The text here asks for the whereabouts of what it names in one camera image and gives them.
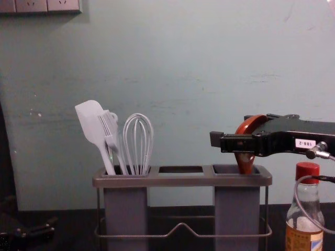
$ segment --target wall socket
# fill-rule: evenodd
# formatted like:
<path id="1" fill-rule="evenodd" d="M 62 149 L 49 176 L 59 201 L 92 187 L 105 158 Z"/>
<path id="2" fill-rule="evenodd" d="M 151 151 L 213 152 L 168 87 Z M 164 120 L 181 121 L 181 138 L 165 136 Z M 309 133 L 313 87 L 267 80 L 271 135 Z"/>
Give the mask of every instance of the wall socket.
<path id="1" fill-rule="evenodd" d="M 0 13 L 14 13 L 15 0 L 0 0 Z"/>
<path id="2" fill-rule="evenodd" d="M 47 0 L 16 0 L 16 12 L 47 12 Z"/>
<path id="3" fill-rule="evenodd" d="M 47 0 L 49 12 L 80 12 L 79 0 Z"/>

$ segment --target utensil holder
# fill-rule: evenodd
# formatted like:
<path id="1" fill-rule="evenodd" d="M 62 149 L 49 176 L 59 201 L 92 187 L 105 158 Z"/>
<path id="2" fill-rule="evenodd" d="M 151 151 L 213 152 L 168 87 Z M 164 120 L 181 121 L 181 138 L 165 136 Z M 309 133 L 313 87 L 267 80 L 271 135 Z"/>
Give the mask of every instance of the utensil holder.
<path id="1" fill-rule="evenodd" d="M 104 190 L 106 234 L 101 226 L 96 229 L 99 238 L 107 239 L 108 251 L 148 251 L 149 239 L 168 238 L 180 228 L 186 228 L 196 238 L 212 238 L 215 251 L 257 251 L 259 238 L 272 234 L 268 226 L 268 187 L 271 174 L 262 166 L 254 167 L 254 174 L 240 175 L 237 165 L 210 166 L 152 166 L 146 176 L 108 176 L 104 169 L 93 177 L 98 194 L 98 221 L 100 223 L 99 190 Z M 176 175 L 199 173 L 200 175 Z M 168 233 L 148 235 L 148 187 L 214 187 L 215 234 L 199 234 L 184 222 Z M 259 234 L 260 187 L 265 187 L 264 231 Z"/>

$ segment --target whisk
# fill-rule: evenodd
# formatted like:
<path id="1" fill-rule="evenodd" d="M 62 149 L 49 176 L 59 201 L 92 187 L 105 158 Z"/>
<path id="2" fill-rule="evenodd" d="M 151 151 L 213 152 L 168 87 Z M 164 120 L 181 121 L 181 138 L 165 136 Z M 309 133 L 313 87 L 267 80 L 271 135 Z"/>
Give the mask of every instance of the whisk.
<path id="1" fill-rule="evenodd" d="M 131 174 L 146 175 L 153 146 L 153 127 L 150 120 L 140 113 L 131 115 L 125 123 L 123 141 Z"/>

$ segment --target white spatula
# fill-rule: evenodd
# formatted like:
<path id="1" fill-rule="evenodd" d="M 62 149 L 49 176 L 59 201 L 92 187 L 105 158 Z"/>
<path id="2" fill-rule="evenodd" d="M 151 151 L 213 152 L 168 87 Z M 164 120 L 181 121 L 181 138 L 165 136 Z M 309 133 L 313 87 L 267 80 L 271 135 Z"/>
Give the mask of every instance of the white spatula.
<path id="1" fill-rule="evenodd" d="M 95 144 L 101 153 L 108 175 L 115 175 L 115 170 L 109 160 L 106 149 L 105 133 L 98 115 L 103 112 L 101 105 L 94 100 L 88 100 L 75 106 L 80 124 L 88 141 Z"/>

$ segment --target bottle label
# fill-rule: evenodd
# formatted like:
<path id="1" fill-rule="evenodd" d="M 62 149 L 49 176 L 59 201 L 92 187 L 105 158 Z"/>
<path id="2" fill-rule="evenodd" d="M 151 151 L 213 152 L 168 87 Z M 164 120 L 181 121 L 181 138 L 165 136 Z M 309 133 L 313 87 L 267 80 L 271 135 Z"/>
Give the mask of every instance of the bottle label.
<path id="1" fill-rule="evenodd" d="M 302 232 L 286 224 L 285 251 L 322 251 L 323 231 Z"/>

